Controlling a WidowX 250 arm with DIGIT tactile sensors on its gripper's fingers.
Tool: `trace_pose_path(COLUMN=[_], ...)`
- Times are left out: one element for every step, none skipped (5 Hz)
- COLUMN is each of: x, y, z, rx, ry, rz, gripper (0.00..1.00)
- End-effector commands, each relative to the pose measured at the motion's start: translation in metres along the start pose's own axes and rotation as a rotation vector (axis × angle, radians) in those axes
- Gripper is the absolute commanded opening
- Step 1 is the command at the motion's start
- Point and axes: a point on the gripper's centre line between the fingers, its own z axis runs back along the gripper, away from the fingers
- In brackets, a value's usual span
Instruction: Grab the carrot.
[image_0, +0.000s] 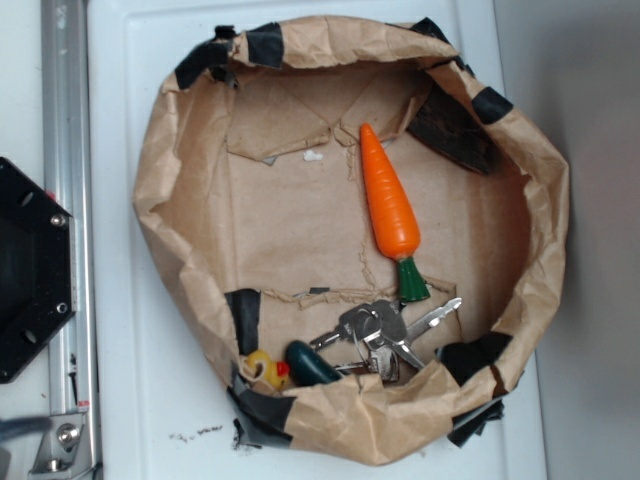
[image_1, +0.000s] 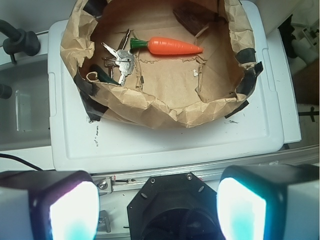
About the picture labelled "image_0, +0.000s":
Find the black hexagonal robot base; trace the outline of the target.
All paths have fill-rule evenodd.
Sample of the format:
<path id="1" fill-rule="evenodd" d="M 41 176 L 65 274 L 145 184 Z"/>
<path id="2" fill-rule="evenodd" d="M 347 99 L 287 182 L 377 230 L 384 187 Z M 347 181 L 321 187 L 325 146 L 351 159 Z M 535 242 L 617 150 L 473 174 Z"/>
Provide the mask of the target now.
<path id="1" fill-rule="evenodd" d="M 1 159 L 1 382 L 14 381 L 75 311 L 71 215 Z"/>

